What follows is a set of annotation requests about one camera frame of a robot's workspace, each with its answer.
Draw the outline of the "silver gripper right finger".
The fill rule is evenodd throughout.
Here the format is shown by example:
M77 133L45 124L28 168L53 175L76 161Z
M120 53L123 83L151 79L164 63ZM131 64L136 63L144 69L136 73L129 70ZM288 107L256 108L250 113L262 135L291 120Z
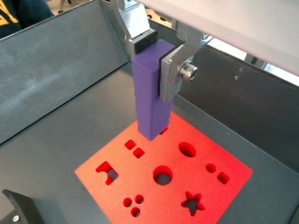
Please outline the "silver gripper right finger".
M177 24L177 38L183 41L160 61L160 98L168 102L180 92L183 81L192 81L199 68L192 64L197 51L211 42L212 36L187 24Z

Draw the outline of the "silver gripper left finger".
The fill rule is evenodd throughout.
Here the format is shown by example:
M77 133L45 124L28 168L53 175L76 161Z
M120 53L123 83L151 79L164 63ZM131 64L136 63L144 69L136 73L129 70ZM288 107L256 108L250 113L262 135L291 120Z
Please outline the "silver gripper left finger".
M127 54L135 56L157 41L149 27L145 7L136 0L99 0L104 7Z

